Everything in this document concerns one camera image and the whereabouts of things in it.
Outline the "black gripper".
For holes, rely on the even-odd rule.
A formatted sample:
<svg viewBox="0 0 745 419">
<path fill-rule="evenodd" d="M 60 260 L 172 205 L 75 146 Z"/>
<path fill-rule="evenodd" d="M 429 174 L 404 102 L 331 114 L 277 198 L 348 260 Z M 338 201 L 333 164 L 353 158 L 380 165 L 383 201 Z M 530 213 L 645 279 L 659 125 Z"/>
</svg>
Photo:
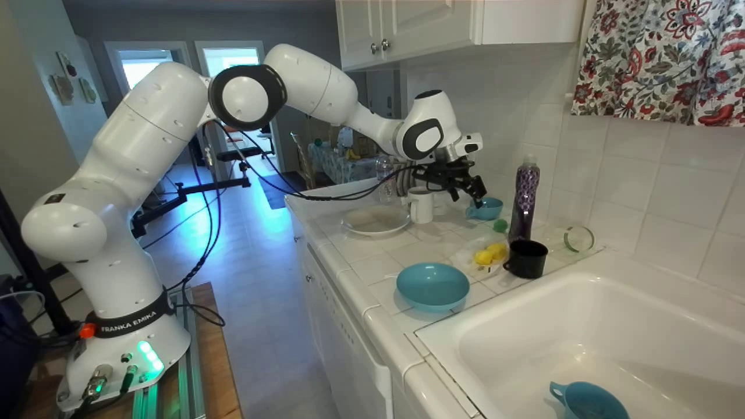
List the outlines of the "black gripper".
<svg viewBox="0 0 745 419">
<path fill-rule="evenodd" d="M 480 205 L 486 195 L 481 177 L 470 177 L 468 158 L 422 164 L 413 167 L 413 177 L 444 189 L 451 203 L 465 194 Z"/>
</svg>

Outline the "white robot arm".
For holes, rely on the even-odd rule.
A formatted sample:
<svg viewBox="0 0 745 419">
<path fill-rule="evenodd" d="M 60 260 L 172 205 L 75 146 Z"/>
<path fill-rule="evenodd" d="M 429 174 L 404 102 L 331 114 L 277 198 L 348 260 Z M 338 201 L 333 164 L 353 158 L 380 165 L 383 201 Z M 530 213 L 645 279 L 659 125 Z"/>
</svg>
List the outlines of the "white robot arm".
<svg viewBox="0 0 745 419">
<path fill-rule="evenodd" d="M 283 108 L 365 136 L 453 198 L 486 194 L 473 173 L 484 141 L 458 128 L 443 92 L 416 95 L 403 120 L 383 120 L 358 102 L 355 84 L 339 67 L 292 44 L 211 80 L 182 64 L 156 65 L 117 106 L 79 170 L 20 221 L 23 243 L 63 263 L 91 301 L 56 392 L 60 412 L 146 390 L 183 358 L 190 334 L 135 241 L 135 213 L 197 128 L 221 122 L 256 130 Z"/>
</svg>

